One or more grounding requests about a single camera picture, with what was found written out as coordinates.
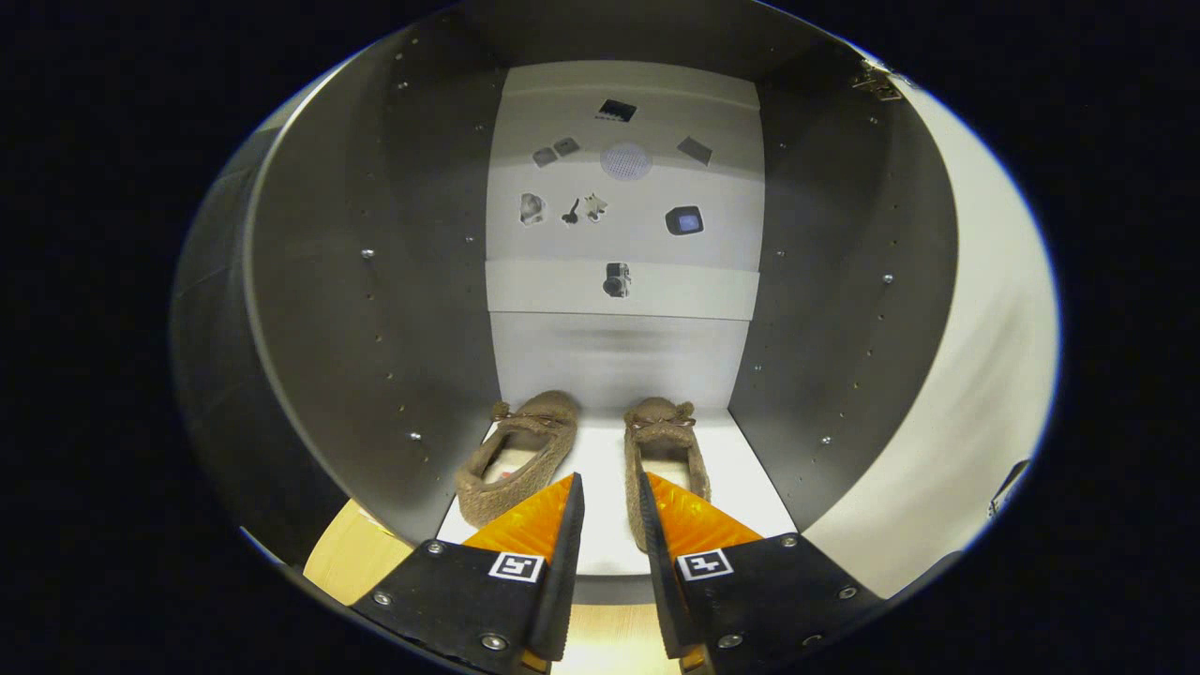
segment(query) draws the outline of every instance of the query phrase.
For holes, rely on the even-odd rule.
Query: wooden floor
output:
[[[413,551],[347,502],[308,556],[304,574],[337,602],[349,605]],[[659,634],[653,604],[571,608],[566,653],[554,675],[678,675]]]

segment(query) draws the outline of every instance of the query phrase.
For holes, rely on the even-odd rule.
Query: screw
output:
[[[492,651],[504,651],[509,646],[509,641],[497,635],[496,633],[487,633],[482,638],[480,638],[479,641],[486,649],[490,649]]]

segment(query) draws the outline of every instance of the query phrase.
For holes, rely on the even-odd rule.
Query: gray metal panel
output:
[[[673,64],[757,82],[827,34],[761,2],[468,0],[460,5],[508,67],[551,61]]]
[[[252,136],[209,189],[175,274],[170,345],[188,435],[223,503],[274,555],[304,565],[346,495],[275,400],[234,264],[250,185],[274,138]]]
[[[504,74],[452,13],[389,36],[292,121],[256,213],[258,319],[294,419],[407,540],[437,532],[499,396],[484,214]]]
[[[763,255],[730,412],[800,531],[907,413],[956,269],[941,155],[907,102],[850,89],[858,60],[822,46],[760,83]]]

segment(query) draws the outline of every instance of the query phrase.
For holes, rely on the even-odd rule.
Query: brown slipper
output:
[[[708,472],[691,428],[695,407],[661,398],[646,399],[625,413],[625,508],[637,548],[646,550],[642,525],[642,471],[650,471],[709,501]]]
[[[542,392],[515,414],[505,402],[492,408],[496,431],[455,472],[463,519],[482,527],[550,485],[575,443],[578,408],[563,392]],[[512,471],[500,462],[508,462]]]

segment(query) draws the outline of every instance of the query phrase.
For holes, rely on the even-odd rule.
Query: small image on wall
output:
[[[629,277],[629,265],[625,263],[608,263],[605,265],[604,280],[604,292],[608,293],[612,298],[628,298],[629,297],[629,285],[631,280]]]

